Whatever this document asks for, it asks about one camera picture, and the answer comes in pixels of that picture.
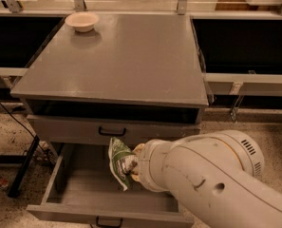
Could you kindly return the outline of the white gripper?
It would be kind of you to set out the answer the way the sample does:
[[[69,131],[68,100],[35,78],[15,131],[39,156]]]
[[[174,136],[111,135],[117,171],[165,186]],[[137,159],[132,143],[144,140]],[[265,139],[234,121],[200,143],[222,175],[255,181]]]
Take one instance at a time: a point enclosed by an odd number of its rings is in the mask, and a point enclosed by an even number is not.
[[[133,153],[139,156],[139,175],[131,174],[133,181],[140,182],[152,192],[170,192],[162,174],[163,162],[171,149],[171,143],[164,140],[151,140],[140,143]]]

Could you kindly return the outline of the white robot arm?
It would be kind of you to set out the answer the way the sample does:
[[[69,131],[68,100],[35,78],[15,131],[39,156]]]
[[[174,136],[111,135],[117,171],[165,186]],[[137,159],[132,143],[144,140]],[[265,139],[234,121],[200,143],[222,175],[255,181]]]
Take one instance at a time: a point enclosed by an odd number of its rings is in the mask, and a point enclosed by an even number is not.
[[[211,228],[282,228],[282,194],[259,180],[263,169],[260,147],[237,130],[152,140],[138,156],[146,189],[171,193]]]

